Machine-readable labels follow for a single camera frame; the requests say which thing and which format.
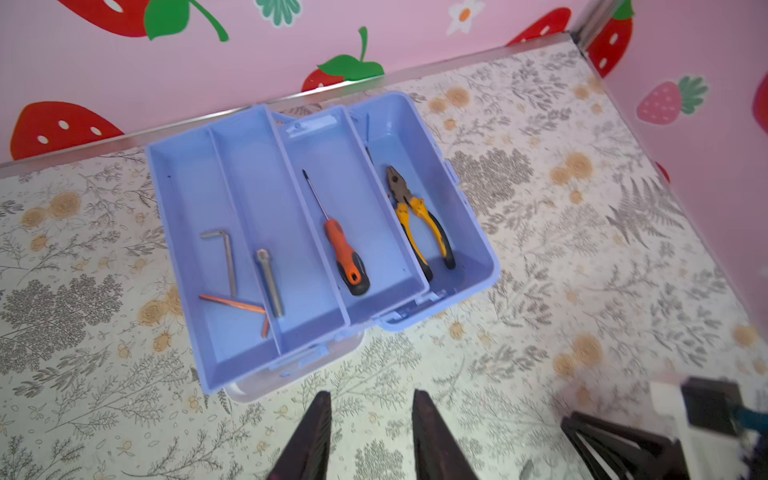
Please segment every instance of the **yellow and black pliers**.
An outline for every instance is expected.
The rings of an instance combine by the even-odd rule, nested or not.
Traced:
[[[413,235],[411,235],[410,212],[408,211],[408,207],[411,207],[413,213],[416,214],[418,218],[424,220],[429,226],[432,234],[437,239],[437,244],[440,247],[440,255],[445,262],[445,266],[448,267],[449,270],[455,269],[456,259],[453,257],[453,250],[451,250],[451,244],[448,242],[448,237],[445,235],[445,231],[442,229],[440,222],[438,222],[435,216],[427,210],[424,200],[411,195],[411,191],[408,190],[408,185],[406,185],[405,179],[400,176],[400,173],[395,170],[394,167],[387,167],[386,179],[387,183],[389,183],[389,189],[392,191],[392,194],[395,196],[395,201],[397,202],[397,206],[395,207],[397,219],[400,220],[402,229],[406,232],[413,253],[416,254],[416,258],[419,260],[419,264],[422,267],[424,276],[427,277],[427,281],[432,281],[432,269],[429,268],[427,260],[422,255],[419,247],[416,246],[416,242],[413,240]]]

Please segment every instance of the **floral tablecloth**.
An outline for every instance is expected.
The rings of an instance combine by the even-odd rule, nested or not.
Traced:
[[[263,478],[321,389],[329,478],[354,480],[414,478],[414,388],[480,478],[589,478],[573,409],[666,432],[655,372],[768,408],[765,344],[575,46],[394,88],[462,180],[493,288],[238,405],[200,389],[140,148],[0,180],[0,477]]]

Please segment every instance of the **screwdriver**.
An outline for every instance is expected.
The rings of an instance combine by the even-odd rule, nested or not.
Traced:
[[[323,204],[320,203],[320,198],[317,196],[317,192],[315,192],[315,187],[312,186],[309,175],[304,170],[301,170],[301,172],[304,174],[304,178],[306,178],[306,182],[310,185],[317,204],[320,205],[320,209],[326,217],[323,229],[326,231],[326,237],[328,237],[328,241],[336,252],[336,266],[339,267],[339,274],[352,295],[363,295],[371,287],[371,282],[368,280],[368,274],[366,273],[366,266],[363,264],[362,259],[360,259],[360,255],[346,242],[344,230],[342,230],[339,221],[328,217],[326,209],[323,208]]]

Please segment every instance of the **blue plastic toolbox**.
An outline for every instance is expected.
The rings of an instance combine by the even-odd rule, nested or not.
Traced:
[[[373,325],[405,329],[498,278],[498,259],[458,178],[411,99],[399,92],[300,119],[254,106],[150,144],[147,156],[206,393],[255,372],[288,382],[286,366],[303,373],[319,368],[330,345]],[[452,245],[456,268],[448,270],[428,227],[412,214],[431,282],[392,208],[389,165],[424,199]],[[371,283],[364,295],[352,296],[342,281],[325,217],[301,170],[362,257]],[[223,242],[200,237],[212,230],[228,232],[237,280],[232,300],[265,307],[266,338],[264,315],[199,299],[230,297]],[[259,249],[271,257],[280,318],[254,258]]]

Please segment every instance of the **toolbox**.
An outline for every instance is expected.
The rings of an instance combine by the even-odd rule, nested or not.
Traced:
[[[362,331],[400,331],[491,286],[499,263],[450,163],[411,98],[391,92],[304,118],[251,107],[147,146],[157,203],[205,393],[224,386],[253,401],[359,345]],[[455,268],[443,263],[426,223],[410,230],[433,272],[428,282],[393,208],[394,167],[445,231]],[[354,296],[326,239],[329,216],[359,253],[370,288]],[[231,243],[238,302],[264,315],[203,301],[230,298]],[[275,317],[254,255],[266,249],[284,314]]]

